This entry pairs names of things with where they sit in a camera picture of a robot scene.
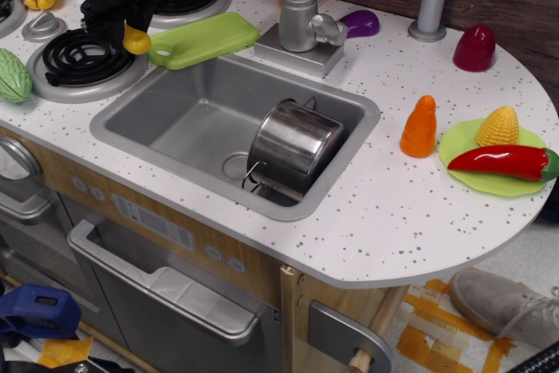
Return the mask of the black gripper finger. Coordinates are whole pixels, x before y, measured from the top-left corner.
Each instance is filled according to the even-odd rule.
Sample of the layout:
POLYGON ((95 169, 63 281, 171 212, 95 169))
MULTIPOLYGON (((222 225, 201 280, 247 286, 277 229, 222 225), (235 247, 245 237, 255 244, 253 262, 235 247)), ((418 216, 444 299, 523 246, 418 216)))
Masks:
POLYGON ((154 14, 154 8, 153 3, 135 4, 126 18, 126 24, 136 30, 147 32, 154 14))
POLYGON ((85 31, 111 45, 121 45, 124 38, 124 20, 117 18, 92 18, 85 20, 85 31))

